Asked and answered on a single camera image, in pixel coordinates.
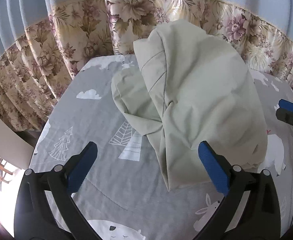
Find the pale green large garment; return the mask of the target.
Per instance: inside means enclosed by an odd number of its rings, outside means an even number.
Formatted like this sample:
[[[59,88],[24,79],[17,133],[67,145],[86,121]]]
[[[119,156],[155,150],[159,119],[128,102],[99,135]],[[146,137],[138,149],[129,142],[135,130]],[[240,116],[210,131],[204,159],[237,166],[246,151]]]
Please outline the pale green large garment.
[[[112,97],[155,150],[168,191],[209,181],[198,156],[203,141],[232,165],[264,161],[262,104],[230,44],[177,20],[158,25],[133,48],[137,65],[114,75]]]

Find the grey animal print bedsheet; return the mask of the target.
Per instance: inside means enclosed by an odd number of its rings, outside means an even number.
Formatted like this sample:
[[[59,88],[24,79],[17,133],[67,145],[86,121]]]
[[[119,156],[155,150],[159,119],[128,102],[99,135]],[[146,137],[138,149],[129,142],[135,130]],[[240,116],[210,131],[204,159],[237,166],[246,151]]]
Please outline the grey animal print bedsheet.
[[[128,124],[112,98],[114,74],[136,66],[133,55],[91,59],[51,113],[30,167],[49,171],[93,141],[98,158],[73,200],[103,239],[192,239],[223,195],[211,183],[167,190],[147,137]],[[293,101],[293,91],[271,75],[251,75],[270,140],[264,166],[274,179],[286,232],[293,220],[293,127],[277,120],[276,109],[281,99]]]

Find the white board panel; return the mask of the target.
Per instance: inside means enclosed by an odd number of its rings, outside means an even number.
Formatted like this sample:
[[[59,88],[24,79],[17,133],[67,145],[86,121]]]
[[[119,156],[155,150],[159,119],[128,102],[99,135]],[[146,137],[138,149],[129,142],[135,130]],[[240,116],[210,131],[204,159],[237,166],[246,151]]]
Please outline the white board panel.
[[[29,167],[34,148],[0,119],[0,157],[17,168]]]

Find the blue floral curtain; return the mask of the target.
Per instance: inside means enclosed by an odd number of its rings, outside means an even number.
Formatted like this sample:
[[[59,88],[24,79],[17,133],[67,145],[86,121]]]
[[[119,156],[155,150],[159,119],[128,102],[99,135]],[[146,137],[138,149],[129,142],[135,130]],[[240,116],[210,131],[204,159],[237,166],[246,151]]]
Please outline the blue floral curtain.
[[[293,89],[293,0],[0,0],[0,120],[41,130],[91,58],[131,54],[135,40],[179,19]]]

